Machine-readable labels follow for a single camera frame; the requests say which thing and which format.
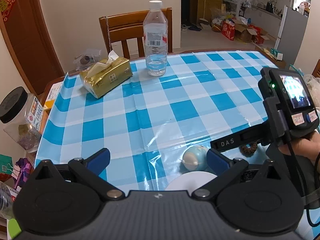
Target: blue and white tablecloth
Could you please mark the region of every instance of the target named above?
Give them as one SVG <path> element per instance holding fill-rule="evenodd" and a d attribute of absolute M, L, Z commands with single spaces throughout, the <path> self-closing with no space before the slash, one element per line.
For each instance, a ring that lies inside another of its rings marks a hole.
<path fill-rule="evenodd" d="M 263 122 L 267 114 L 258 88 L 263 66 L 276 67 L 257 51 L 215 51 L 168 56 L 165 75 L 148 75 L 145 60 L 131 62 L 133 76 L 100 99 L 79 76 L 65 77 L 50 112 L 36 156 L 53 163 L 87 158 L 103 147 L 111 161 L 100 177 L 123 190 L 164 190 L 187 172 L 182 155 L 192 145 Z M 265 148 L 251 158 L 262 164 Z M 311 212 L 316 220 L 320 211 Z M 298 232 L 319 232 L 302 219 Z"/>

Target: beige wall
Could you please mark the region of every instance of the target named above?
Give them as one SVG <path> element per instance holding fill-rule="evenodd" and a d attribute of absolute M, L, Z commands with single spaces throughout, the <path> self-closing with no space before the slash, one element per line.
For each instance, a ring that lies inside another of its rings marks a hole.
<path fill-rule="evenodd" d="M 9 54 L 7 46 L 4 42 L 2 33 L 0 32 L 0 59 L 1 59 L 1 75 L 0 75 L 0 103 L 6 95 L 16 87 L 23 86 L 28 92 L 24 81 L 22 80 L 12 58 Z M 24 149 L 3 131 L 3 124 L 0 121 L 0 154 L 12 157 L 13 163 L 25 154 Z"/>
<path fill-rule="evenodd" d="M 294 66 L 305 74 L 311 74 L 320 58 L 320 0 L 312 0 L 307 28 Z"/>
<path fill-rule="evenodd" d="M 162 0 L 173 10 L 173 47 L 180 47 L 181 0 Z M 107 50 L 98 18 L 104 15 L 147 10 L 149 0 L 40 0 L 44 19 L 64 71 L 74 69 L 74 57 L 87 48 Z M 114 50 L 121 54 L 121 43 Z M 129 41 L 131 54 L 138 53 L 137 42 Z"/>

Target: black kettle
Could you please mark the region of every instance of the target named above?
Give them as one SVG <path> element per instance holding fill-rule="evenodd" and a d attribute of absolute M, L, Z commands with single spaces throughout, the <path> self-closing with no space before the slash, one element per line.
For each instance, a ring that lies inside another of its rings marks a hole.
<path fill-rule="evenodd" d="M 273 6 L 273 4 L 271 2 L 268 2 L 266 6 L 266 11 L 273 13 L 274 9 L 275 7 Z"/>

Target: tissue pack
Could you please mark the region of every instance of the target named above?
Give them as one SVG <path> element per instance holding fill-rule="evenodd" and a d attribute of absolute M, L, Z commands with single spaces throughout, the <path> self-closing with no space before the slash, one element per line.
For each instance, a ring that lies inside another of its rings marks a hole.
<path fill-rule="evenodd" d="M 99 62 L 107 64 L 108 59 L 102 59 Z M 79 74 L 82 84 L 95 98 L 102 97 L 105 93 L 132 77 L 129 60 L 124 57 L 118 57 L 115 61 L 108 63 L 106 68 L 91 75 L 90 70 L 95 67 L 94 64 Z"/>

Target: tile floor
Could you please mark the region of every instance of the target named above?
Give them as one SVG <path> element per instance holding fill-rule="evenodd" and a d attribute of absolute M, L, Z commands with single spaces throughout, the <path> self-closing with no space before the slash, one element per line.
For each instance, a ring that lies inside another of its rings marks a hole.
<path fill-rule="evenodd" d="M 261 47 L 273 48 L 274 44 L 274 41 L 267 40 L 261 44 Z M 254 49 L 254 47 L 253 43 L 230 41 L 221 33 L 212 30 L 201 30 L 199 32 L 186 30 L 181 31 L 181 48 L 173 49 L 173 52 L 196 49 Z"/>

